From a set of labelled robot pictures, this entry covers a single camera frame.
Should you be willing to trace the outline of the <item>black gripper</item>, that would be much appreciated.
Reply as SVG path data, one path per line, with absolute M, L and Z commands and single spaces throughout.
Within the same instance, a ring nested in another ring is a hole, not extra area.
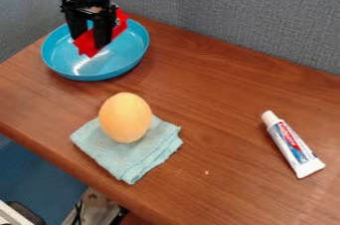
M 116 6 L 111 0 L 61 0 L 61 12 L 73 39 L 88 31 L 87 20 L 93 20 L 96 48 L 101 49 L 111 43 L 117 19 Z

